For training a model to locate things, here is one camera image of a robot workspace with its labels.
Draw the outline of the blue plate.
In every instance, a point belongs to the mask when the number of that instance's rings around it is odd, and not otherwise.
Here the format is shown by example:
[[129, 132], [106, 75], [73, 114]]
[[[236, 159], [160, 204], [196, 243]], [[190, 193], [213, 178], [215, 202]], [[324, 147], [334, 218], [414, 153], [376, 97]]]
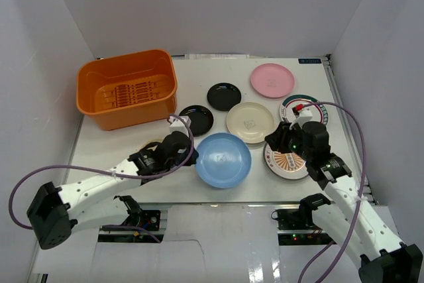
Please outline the blue plate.
[[195, 169], [208, 185], [227, 189], [239, 185], [248, 176], [252, 156], [247, 145], [230, 133], [215, 133], [197, 146]]

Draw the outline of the cream plate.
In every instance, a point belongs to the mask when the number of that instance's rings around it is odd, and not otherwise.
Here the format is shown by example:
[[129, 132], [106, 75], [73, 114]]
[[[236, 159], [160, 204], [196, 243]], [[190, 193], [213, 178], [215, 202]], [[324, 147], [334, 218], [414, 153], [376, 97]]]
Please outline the cream plate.
[[253, 102], [239, 103], [227, 114], [228, 131], [247, 144], [264, 142], [265, 136], [276, 128], [274, 116], [263, 105]]

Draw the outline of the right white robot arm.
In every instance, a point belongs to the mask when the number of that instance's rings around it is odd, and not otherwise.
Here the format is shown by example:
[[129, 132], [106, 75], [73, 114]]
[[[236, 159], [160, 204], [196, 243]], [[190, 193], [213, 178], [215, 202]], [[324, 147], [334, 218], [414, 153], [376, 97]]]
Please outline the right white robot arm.
[[324, 230], [358, 269], [361, 282], [417, 282], [423, 253], [407, 245], [382, 221], [345, 162], [331, 152], [324, 124], [280, 123], [265, 138], [271, 150], [294, 153], [305, 161], [322, 192], [299, 203], [300, 223]]

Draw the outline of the pink plate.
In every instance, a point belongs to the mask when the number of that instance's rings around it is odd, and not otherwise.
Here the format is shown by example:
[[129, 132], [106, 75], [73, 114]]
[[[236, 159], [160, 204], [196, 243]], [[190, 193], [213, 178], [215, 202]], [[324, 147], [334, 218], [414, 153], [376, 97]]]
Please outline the pink plate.
[[260, 95], [277, 99], [292, 92], [295, 78], [286, 67], [267, 63], [253, 69], [250, 84]]

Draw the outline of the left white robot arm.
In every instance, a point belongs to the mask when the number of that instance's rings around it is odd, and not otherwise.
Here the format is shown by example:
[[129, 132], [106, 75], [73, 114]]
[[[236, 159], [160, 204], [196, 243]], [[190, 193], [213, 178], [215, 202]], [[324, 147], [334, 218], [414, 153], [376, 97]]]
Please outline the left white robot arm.
[[122, 192], [160, 179], [182, 166], [192, 166], [198, 156], [190, 138], [174, 131], [161, 142], [148, 143], [106, 172], [72, 184], [43, 184], [26, 213], [39, 247], [53, 249], [85, 229], [139, 228], [142, 210]]

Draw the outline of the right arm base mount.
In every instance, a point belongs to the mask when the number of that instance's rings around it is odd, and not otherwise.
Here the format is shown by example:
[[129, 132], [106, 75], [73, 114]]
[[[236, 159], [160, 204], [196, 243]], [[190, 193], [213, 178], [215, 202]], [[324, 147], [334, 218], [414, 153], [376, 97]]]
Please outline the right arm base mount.
[[315, 225], [308, 225], [298, 209], [277, 209], [271, 214], [278, 223], [280, 246], [326, 245], [330, 236]]

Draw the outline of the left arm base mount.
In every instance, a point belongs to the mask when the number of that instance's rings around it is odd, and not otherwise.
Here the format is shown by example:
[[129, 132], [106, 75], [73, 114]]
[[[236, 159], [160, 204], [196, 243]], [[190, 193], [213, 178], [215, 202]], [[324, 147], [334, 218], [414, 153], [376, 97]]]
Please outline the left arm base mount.
[[128, 217], [120, 225], [103, 225], [102, 231], [132, 231], [135, 237], [147, 235], [155, 243], [161, 240], [152, 233], [160, 228], [160, 210], [143, 210], [131, 196], [115, 196], [124, 203]]

